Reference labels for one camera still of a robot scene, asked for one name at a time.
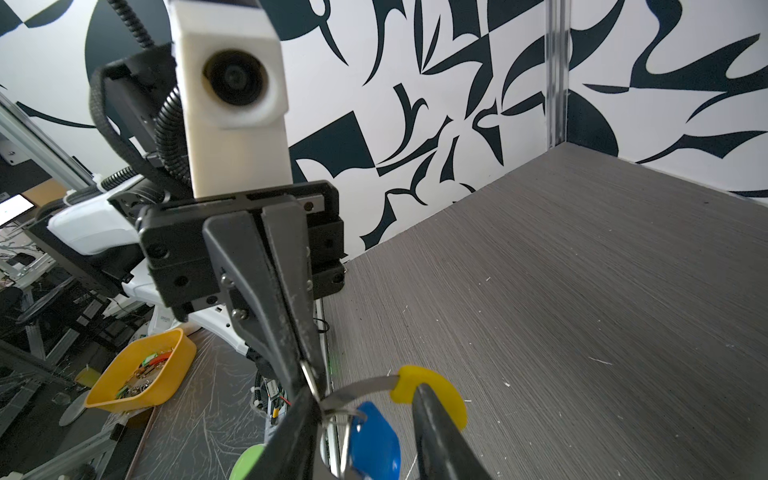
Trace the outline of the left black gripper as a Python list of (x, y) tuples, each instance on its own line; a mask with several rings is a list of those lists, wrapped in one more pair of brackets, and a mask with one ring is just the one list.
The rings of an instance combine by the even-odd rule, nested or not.
[(345, 255), (330, 182), (146, 206), (136, 228), (165, 306), (187, 316), (223, 287), (234, 330), (289, 395), (324, 394), (314, 300), (343, 287)]

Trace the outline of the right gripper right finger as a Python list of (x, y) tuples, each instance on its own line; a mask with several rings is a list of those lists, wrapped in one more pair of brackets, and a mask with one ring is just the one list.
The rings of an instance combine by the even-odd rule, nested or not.
[(427, 384), (415, 390), (412, 419), (420, 479), (490, 479)]

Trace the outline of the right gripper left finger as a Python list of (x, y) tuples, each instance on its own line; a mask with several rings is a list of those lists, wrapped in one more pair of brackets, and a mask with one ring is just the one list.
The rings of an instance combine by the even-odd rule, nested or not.
[(311, 480), (321, 418), (317, 400), (302, 389), (245, 479)]

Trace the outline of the metal keyring with yellow tag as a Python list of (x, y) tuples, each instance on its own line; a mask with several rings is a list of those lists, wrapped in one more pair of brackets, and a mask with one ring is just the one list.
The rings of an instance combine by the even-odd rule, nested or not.
[(341, 440), (341, 453), (338, 467), (332, 471), (322, 460), (314, 465), (315, 479), (363, 479), (349, 466), (348, 443), (351, 424), (356, 416), (362, 417), (356, 409), (346, 410), (345, 405), (357, 399), (377, 392), (387, 391), (392, 402), (412, 406), (416, 388), (427, 384), (436, 393), (440, 403), (447, 411), (460, 433), (466, 428), (468, 414), (464, 399), (456, 388), (440, 374), (418, 366), (406, 365), (397, 374), (390, 376), (372, 377), (347, 385), (323, 398), (320, 402), (321, 411), (326, 422), (341, 416), (346, 425)]

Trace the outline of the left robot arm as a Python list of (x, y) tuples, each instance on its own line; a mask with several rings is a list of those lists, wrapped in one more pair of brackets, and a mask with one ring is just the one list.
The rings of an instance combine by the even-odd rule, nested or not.
[(177, 85), (155, 122), (163, 167), (105, 116), (106, 83), (125, 64), (94, 73), (89, 105), (112, 148), (171, 200), (129, 219), (102, 193), (56, 213), (47, 230), (86, 254), (139, 246), (151, 302), (246, 345), (288, 393), (322, 396), (313, 303), (343, 286), (344, 227), (331, 183), (292, 180), (279, 37), (257, 1), (173, 1), (168, 12)]

